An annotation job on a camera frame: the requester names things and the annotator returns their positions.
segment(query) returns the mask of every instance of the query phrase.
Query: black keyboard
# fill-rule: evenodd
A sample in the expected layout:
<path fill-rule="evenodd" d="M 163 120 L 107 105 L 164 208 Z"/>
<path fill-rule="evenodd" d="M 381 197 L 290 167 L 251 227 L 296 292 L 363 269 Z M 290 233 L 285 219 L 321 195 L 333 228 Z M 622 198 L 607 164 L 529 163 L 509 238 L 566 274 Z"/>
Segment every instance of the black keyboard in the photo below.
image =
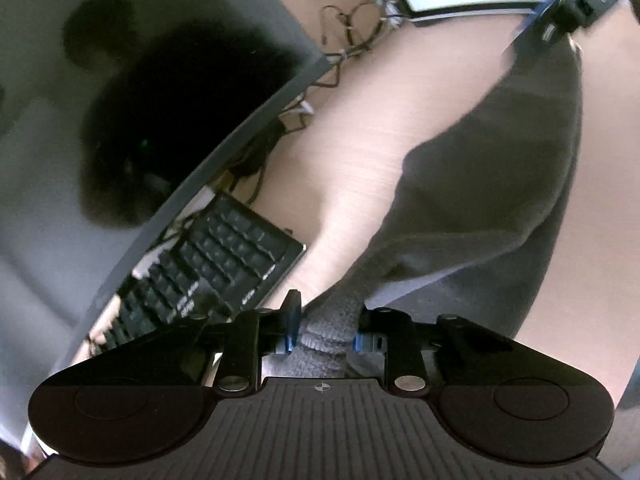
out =
<path fill-rule="evenodd" d="M 259 307 L 304 251 L 238 200 L 218 194 L 160 253 L 147 277 L 120 289 L 118 317 L 92 351 L 115 348 L 186 316 L 232 320 Z"/>

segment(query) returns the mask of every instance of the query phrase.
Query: desk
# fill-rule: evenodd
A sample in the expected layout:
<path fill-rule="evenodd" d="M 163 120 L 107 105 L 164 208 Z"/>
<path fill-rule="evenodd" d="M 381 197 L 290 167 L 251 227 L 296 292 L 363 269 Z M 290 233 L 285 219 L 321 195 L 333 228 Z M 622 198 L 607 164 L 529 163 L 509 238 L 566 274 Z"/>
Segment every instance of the desk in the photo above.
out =
<path fill-rule="evenodd" d="M 360 0 L 283 0 L 312 38 L 318 9 Z M 289 288 L 309 301 L 335 283 L 388 211 L 401 161 L 470 110 L 498 81 L 516 16 L 402 28 L 351 63 L 318 114 L 270 158 L 254 209 L 308 244 Z M 640 353 L 640 27 L 626 2 L 577 41 L 584 117 L 577 174 L 542 289 L 517 339 L 586 371 L 617 402 Z M 254 182 L 239 187 L 250 193 Z"/>

